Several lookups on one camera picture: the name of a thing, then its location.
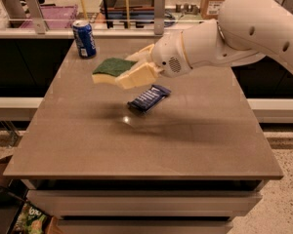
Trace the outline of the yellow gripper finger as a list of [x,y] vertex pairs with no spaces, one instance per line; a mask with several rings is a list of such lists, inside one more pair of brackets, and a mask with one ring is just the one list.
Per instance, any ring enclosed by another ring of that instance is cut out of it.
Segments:
[[126,60],[152,62],[151,52],[153,48],[154,48],[154,45],[150,44],[140,49],[139,51],[135,52],[134,54],[128,56]]
[[118,76],[115,82],[122,89],[141,87],[155,82],[162,71],[154,62],[137,63]]

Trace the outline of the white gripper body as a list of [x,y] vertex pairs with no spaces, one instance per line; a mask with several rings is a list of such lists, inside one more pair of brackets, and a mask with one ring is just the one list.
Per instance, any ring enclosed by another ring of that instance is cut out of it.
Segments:
[[159,39],[151,51],[151,58],[162,69],[163,76],[173,78],[189,73],[181,33],[165,35]]

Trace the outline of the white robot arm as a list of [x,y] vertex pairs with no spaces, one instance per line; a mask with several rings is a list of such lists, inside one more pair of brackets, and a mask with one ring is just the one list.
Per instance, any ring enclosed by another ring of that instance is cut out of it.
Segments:
[[293,75],[293,15],[273,0],[225,0],[216,19],[166,34],[129,56],[136,64],[115,82],[131,89],[160,75],[178,77],[199,67],[242,65],[262,56]]

